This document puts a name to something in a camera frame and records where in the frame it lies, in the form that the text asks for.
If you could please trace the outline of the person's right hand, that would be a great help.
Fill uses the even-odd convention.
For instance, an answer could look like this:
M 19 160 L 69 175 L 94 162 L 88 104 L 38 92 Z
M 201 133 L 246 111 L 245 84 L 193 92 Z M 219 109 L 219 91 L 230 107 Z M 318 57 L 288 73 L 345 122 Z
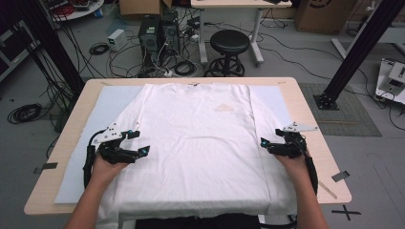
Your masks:
M 287 156 L 276 156 L 276 158 L 285 167 L 292 183 L 298 187 L 307 185 L 311 187 L 309 172 L 303 156 L 290 158 Z

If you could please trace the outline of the large cardboard box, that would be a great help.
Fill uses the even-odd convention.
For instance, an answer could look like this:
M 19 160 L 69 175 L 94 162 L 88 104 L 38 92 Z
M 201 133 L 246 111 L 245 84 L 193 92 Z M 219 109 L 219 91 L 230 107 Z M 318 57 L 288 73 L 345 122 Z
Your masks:
M 338 34 L 358 0 L 301 0 L 295 13 L 298 31 Z

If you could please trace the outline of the black computer tower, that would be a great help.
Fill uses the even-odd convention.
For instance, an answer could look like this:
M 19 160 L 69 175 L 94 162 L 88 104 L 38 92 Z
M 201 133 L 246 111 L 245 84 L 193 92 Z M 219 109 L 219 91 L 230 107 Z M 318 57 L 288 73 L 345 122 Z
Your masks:
M 166 11 L 161 18 L 161 27 L 166 53 L 177 55 L 180 52 L 178 13 L 175 10 Z
M 146 14 L 139 28 L 139 42 L 141 45 L 144 64 L 154 67 L 159 62 L 160 39 L 160 16 L 158 14 Z

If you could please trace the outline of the white flat device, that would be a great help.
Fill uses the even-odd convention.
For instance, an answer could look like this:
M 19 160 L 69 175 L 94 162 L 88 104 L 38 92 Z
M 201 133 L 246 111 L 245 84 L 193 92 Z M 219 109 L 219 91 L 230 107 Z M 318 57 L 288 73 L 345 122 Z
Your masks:
M 405 63 L 381 60 L 375 94 L 405 105 Z

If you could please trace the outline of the white desk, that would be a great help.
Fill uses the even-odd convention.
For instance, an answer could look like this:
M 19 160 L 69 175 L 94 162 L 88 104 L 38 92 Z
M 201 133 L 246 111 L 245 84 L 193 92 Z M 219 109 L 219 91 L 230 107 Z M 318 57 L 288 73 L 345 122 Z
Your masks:
M 190 3 L 192 8 L 199 11 L 200 34 L 198 44 L 200 62 L 203 65 L 208 63 L 204 31 L 206 22 L 231 21 L 232 16 L 235 16 L 239 22 L 253 21 L 250 48 L 255 57 L 254 63 L 259 65 L 264 63 L 264 58 L 257 44 L 263 11 L 266 9 L 286 9 L 292 6 L 290 0 L 274 0 L 273 2 L 266 0 L 190 0 Z

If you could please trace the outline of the black tape strip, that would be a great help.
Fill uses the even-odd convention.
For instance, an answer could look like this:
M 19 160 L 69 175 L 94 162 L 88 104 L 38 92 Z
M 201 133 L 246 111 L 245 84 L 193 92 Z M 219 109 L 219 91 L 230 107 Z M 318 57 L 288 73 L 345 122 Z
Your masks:
M 57 162 L 44 163 L 41 167 L 35 167 L 33 173 L 36 175 L 41 175 L 44 170 L 55 169 L 57 165 Z
M 331 178 L 333 179 L 334 182 L 338 182 L 340 180 L 343 180 L 347 177 L 349 177 L 350 174 L 347 171 L 342 171 L 334 176 L 332 176 Z

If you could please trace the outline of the small cardboard box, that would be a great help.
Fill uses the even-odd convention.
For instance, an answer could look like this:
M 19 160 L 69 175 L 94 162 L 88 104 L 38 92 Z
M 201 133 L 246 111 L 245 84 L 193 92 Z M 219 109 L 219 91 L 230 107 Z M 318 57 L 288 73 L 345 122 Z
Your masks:
M 124 18 L 141 18 L 146 14 L 161 15 L 172 7 L 173 0 L 119 0 L 120 14 Z

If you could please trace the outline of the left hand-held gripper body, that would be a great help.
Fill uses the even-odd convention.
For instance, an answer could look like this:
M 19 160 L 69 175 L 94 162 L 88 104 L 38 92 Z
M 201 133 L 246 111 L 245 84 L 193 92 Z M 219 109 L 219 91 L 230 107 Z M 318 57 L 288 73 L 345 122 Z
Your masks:
M 100 134 L 96 134 L 96 137 L 92 142 L 97 146 L 96 152 L 101 157 L 111 164 L 116 163 L 134 163 L 137 158 L 132 158 L 128 155 L 129 151 L 120 147 L 120 143 L 125 140 L 122 139 L 122 131 L 117 127 L 116 123 L 113 123 Z

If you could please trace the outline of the black metal stand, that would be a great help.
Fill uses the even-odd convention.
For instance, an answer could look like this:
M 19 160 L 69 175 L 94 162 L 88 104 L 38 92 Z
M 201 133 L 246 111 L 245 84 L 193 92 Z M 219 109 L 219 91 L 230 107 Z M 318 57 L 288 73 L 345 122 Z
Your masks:
M 73 96 L 79 97 L 85 83 L 59 40 L 40 2 L 38 0 L 11 0 L 11 2 L 19 10 L 30 31 L 38 38 L 62 74 Z
M 313 96 L 319 110 L 338 110 L 337 98 L 404 7 L 405 0 L 382 0 L 380 2 L 355 38 L 347 56 L 327 88 L 321 94 Z

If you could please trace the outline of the black tape cross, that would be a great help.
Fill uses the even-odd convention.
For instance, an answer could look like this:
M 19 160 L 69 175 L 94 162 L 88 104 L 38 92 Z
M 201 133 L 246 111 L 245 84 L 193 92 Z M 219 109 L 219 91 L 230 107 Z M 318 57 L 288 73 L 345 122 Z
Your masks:
M 341 209 L 332 209 L 331 212 L 344 215 L 348 221 L 352 220 L 352 216 L 361 216 L 360 212 L 349 210 L 346 205 L 343 205 Z

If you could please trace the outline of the person's dark pants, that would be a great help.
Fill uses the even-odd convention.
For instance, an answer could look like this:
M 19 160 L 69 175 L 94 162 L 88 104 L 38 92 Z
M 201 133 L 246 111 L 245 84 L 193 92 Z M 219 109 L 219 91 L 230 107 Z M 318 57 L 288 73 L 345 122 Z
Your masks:
M 261 229 L 256 216 L 224 214 L 214 218 L 138 219 L 135 229 Z

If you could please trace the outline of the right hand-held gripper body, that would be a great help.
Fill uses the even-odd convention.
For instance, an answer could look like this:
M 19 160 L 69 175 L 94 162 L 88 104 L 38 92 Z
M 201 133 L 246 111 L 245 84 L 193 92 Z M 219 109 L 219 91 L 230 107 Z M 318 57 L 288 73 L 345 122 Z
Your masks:
M 288 148 L 287 156 L 291 158 L 298 157 L 300 155 L 308 156 L 308 146 L 306 137 L 302 135 L 302 132 L 318 131 L 317 126 L 310 126 L 307 124 L 299 124 L 293 122 L 283 128 L 282 134 L 285 140 L 285 146 Z

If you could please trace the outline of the grey floor mat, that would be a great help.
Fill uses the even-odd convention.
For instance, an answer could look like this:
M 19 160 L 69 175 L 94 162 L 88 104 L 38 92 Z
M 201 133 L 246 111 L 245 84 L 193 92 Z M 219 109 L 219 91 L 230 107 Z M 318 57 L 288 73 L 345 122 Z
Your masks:
M 352 89 L 340 94 L 335 109 L 321 110 L 315 102 L 315 96 L 320 95 L 327 85 L 300 83 L 299 87 L 324 135 L 381 137 L 366 109 L 357 96 L 352 94 Z

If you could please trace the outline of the round white table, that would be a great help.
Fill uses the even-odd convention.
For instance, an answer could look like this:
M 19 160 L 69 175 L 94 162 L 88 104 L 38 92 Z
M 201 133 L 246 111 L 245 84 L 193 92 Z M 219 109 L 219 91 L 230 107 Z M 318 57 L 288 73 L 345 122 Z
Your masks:
M 40 0 L 55 22 L 80 18 L 100 10 L 104 0 Z

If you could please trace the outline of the white t-shirt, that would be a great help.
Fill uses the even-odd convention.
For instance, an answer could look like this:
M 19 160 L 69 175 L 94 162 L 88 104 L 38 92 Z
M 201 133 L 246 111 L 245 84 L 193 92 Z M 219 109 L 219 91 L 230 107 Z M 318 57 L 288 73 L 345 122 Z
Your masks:
M 236 84 L 147 84 L 115 118 L 149 146 L 107 189 L 96 229 L 134 219 L 288 215 L 296 197 L 280 162 L 260 142 L 284 125 L 256 89 Z

